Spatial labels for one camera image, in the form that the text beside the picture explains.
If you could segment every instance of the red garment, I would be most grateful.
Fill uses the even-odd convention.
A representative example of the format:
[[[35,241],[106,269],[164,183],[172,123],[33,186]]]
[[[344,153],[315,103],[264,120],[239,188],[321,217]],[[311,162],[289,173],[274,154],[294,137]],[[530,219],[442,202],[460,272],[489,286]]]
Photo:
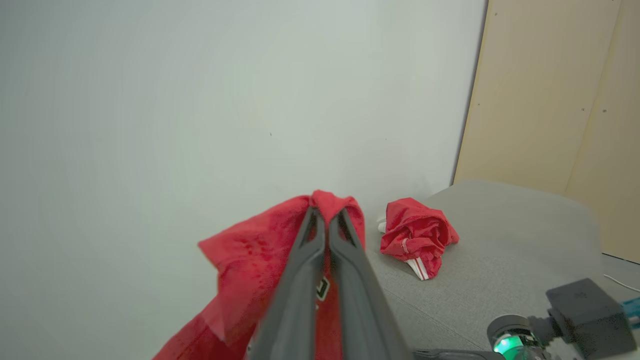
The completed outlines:
[[[380,252],[409,262],[417,260],[421,279],[432,279],[442,266],[444,248],[458,243],[460,237],[442,211],[429,209],[408,197],[387,205],[387,229],[382,236]]]
[[[202,252],[218,269],[218,294],[154,359],[242,359],[310,206],[320,210],[327,228],[329,221],[346,208],[364,247],[364,216],[356,200],[321,190],[287,200],[201,241]],[[316,359],[339,360],[342,336],[337,284],[328,263],[324,268],[330,285],[326,297],[316,302]]]

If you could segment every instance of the wooden board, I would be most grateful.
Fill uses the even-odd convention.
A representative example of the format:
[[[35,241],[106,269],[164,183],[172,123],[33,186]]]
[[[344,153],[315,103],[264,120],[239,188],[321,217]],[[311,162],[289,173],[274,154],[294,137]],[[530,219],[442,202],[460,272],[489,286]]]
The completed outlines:
[[[563,193],[620,0],[493,0],[454,182]]]
[[[640,263],[640,1],[624,0],[566,196],[589,206],[602,251]]]

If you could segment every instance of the white wall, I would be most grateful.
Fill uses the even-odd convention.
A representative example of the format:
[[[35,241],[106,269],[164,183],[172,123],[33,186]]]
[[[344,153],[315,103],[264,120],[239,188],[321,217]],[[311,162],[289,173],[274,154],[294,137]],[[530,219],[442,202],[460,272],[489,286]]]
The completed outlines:
[[[150,358],[214,295],[197,241],[447,187],[483,8],[0,3],[0,357]]]

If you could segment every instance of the gray floor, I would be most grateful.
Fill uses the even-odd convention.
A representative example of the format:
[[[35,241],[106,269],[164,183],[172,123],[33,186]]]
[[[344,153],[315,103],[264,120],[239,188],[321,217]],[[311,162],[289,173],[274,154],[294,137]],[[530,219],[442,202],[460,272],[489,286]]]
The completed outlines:
[[[640,264],[602,254],[604,273],[636,289],[640,289]],[[604,290],[617,301],[625,301],[640,297],[640,293],[626,289],[615,282],[605,279]]]

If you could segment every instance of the crumpled red garment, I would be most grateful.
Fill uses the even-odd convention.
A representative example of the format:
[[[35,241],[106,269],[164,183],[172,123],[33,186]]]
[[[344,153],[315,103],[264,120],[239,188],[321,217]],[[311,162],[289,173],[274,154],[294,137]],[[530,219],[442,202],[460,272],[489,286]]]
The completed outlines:
[[[416,274],[422,280],[438,275],[445,247],[459,240],[440,210],[430,209],[410,197],[387,205],[387,228],[380,252],[405,262],[416,260]]]
[[[174,335],[155,360],[242,359],[247,344],[269,306],[289,251],[309,207],[317,208],[325,226],[343,208],[362,242],[364,216],[352,197],[316,190],[289,199],[199,243],[218,269],[218,294]],[[330,285],[317,299],[316,359],[342,359],[337,284],[325,264]]]

